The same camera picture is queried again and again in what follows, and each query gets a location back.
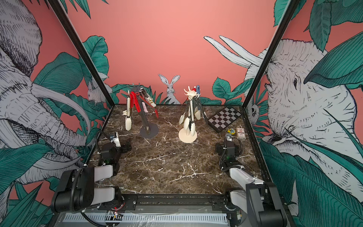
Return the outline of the pink tongs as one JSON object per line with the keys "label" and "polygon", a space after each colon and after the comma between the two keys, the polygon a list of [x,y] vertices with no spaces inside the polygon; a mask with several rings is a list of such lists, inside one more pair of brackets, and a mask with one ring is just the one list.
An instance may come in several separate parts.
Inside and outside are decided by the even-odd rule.
{"label": "pink tongs", "polygon": [[142,107],[143,107],[143,110],[145,113],[148,113],[148,110],[147,110],[147,107],[146,107],[146,104],[144,102],[141,102],[142,103]]}

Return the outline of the black steel tongs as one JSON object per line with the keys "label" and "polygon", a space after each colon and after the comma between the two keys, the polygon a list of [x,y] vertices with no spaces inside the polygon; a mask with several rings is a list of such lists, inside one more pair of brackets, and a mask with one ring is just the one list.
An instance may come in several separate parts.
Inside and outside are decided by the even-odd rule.
{"label": "black steel tongs", "polygon": [[206,123],[208,123],[208,117],[207,114],[204,110],[204,107],[201,104],[200,98],[199,96],[197,96],[196,98],[194,98],[195,101],[195,110],[194,110],[194,115],[197,118],[197,120],[200,120],[201,118],[203,118],[205,120]]}

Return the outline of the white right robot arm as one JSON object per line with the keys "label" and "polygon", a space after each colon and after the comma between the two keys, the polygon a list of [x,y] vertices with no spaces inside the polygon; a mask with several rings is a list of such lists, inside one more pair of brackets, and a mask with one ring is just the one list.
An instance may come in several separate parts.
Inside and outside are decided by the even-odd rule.
{"label": "white right robot arm", "polygon": [[223,143],[216,144],[220,155],[219,168],[235,180],[241,189],[234,189],[226,195],[226,208],[236,212],[237,220],[231,226],[286,227],[288,219],[277,187],[265,182],[245,169],[237,160],[243,152],[242,142],[237,146],[227,136]]}

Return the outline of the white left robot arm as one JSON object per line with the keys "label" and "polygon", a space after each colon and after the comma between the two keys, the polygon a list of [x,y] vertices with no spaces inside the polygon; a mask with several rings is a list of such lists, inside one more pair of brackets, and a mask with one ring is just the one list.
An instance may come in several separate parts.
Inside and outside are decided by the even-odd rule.
{"label": "white left robot arm", "polygon": [[116,176],[120,170],[121,154],[132,150],[131,142],[120,146],[114,142],[102,146],[96,167],[83,166],[78,170],[63,172],[51,202],[54,213],[79,212],[86,208],[119,212],[126,206],[126,199],[116,186],[97,188],[96,182]]}

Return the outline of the grey utensil rack stand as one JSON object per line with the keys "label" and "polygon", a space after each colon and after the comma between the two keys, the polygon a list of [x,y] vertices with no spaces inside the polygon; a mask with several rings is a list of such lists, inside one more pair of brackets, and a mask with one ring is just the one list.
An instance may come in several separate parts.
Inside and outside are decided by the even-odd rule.
{"label": "grey utensil rack stand", "polygon": [[[144,112],[143,110],[143,107],[142,107],[142,103],[141,102],[144,102],[147,105],[149,105],[147,103],[147,100],[144,98],[142,92],[141,92],[141,89],[143,87],[141,85],[132,85],[130,90],[128,92],[139,92],[140,93],[140,98],[139,98],[139,102],[140,102],[140,107],[141,107],[141,112],[139,113],[140,115],[140,118],[141,118],[141,122],[142,122],[142,127],[140,129],[140,135],[145,138],[145,139],[151,139],[155,136],[157,136],[158,132],[159,132],[159,128],[156,124],[154,123],[150,123],[148,120],[147,120],[147,116],[146,116],[146,113]],[[152,106],[150,106],[152,109],[154,109],[154,112],[157,116],[157,118],[159,117],[159,114],[158,114],[158,111],[155,108],[153,108]]]}

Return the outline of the cream utensil rack stand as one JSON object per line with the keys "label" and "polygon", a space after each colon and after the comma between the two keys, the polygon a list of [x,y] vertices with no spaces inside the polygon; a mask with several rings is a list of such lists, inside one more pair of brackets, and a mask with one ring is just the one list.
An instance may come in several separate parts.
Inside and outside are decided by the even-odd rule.
{"label": "cream utensil rack stand", "polygon": [[199,86],[195,86],[193,89],[188,87],[188,91],[185,90],[185,95],[187,96],[186,108],[179,120],[179,124],[183,124],[183,129],[179,131],[178,136],[184,143],[193,143],[197,138],[195,119],[201,119],[197,102],[200,95]]}

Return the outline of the yellow tree puzzle block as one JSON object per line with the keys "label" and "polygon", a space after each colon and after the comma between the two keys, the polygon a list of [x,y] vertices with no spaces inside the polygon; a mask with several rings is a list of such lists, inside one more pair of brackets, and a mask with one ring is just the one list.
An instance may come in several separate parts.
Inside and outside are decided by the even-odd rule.
{"label": "yellow tree puzzle block", "polygon": [[231,134],[231,136],[236,135],[236,130],[235,130],[235,129],[233,129],[233,128],[228,129],[228,130],[227,130],[227,132],[228,132],[229,134]]}

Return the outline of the black white chessboard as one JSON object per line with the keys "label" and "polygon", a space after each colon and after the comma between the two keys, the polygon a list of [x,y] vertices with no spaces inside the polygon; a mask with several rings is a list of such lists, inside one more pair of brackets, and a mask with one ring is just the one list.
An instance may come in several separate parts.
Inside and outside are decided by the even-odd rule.
{"label": "black white chessboard", "polygon": [[208,125],[220,133],[235,122],[242,113],[233,107],[225,107],[208,119]]}

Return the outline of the playing card box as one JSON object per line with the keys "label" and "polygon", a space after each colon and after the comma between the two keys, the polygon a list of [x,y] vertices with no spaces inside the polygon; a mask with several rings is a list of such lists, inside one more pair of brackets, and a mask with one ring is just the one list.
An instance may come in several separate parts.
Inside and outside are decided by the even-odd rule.
{"label": "playing card box", "polygon": [[236,137],[240,140],[246,139],[246,133],[244,128],[236,128]]}

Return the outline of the black front rail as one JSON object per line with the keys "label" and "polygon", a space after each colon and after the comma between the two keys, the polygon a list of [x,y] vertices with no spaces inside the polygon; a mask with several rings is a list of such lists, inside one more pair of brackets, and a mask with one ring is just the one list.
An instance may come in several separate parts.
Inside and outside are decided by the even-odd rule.
{"label": "black front rail", "polygon": [[101,205],[100,210],[134,211],[138,206],[210,206],[214,211],[247,210],[247,201],[240,199],[235,204],[226,194],[122,194],[122,203],[115,201]]}

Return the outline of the left black frame post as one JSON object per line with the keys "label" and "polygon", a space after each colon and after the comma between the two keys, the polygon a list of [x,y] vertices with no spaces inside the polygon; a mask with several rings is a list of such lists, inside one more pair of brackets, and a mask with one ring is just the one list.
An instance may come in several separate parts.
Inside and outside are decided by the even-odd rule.
{"label": "left black frame post", "polygon": [[69,20],[63,6],[60,4],[59,1],[50,0],[48,1],[50,7],[54,11],[55,15],[57,16],[58,20],[62,24],[64,30],[66,31],[67,35],[69,36],[70,40],[72,41],[73,45],[77,49],[77,52],[80,54],[81,59],[84,61],[86,68],[90,71],[92,77],[95,79],[96,83],[98,84],[100,90],[102,91],[103,95],[105,96],[107,102],[110,104],[111,108],[115,106],[115,103],[110,96],[109,92],[107,91],[104,82],[101,80],[100,75],[90,58],[85,46],[81,42],[79,35],[77,34],[74,26],[72,25],[71,21]]}

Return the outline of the black enclosure frame post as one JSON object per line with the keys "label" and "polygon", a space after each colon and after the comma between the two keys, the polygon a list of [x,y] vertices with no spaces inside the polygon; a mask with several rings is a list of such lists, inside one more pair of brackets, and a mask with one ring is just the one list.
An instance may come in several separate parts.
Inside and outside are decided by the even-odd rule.
{"label": "black enclosure frame post", "polygon": [[281,22],[277,28],[277,31],[271,41],[271,44],[269,46],[269,48],[267,49],[267,52],[266,52],[266,55],[262,61],[262,64],[261,66],[259,67],[259,70],[257,72],[257,75],[256,77],[254,78],[254,81],[250,87],[250,90],[247,94],[247,97],[245,98],[245,101],[242,105],[242,108],[243,110],[245,110],[247,108],[247,105],[249,104],[251,98],[252,98],[252,95],[254,93],[254,91],[256,90],[260,80],[262,79],[263,75],[265,74],[265,71],[268,67],[268,64],[270,63],[270,60],[272,59],[274,53],[275,53],[275,50],[277,49],[278,47],[278,44],[282,38],[282,36],[284,35],[285,31],[286,31],[286,28],[294,14],[294,12],[296,11],[298,5],[299,5],[299,0],[292,0],[292,1],[289,1],[288,5],[287,5],[287,8],[284,12],[284,15],[281,19]]}

